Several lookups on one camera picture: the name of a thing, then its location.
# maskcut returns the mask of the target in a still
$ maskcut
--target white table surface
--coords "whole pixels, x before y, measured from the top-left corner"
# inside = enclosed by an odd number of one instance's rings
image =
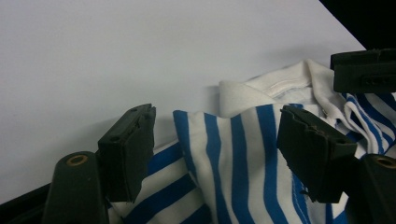
[[[218,113],[218,83],[361,44],[318,0],[0,1],[0,203],[51,181],[55,163],[128,109]]]

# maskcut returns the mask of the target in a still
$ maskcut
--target blue and white striped fabric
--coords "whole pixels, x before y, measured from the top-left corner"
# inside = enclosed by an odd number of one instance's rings
[[[312,203],[276,148],[279,109],[303,107],[358,143],[356,157],[395,147],[392,94],[338,94],[332,70],[303,61],[245,83],[220,82],[220,115],[174,112],[179,142],[154,151],[124,223],[347,223],[339,204]]]

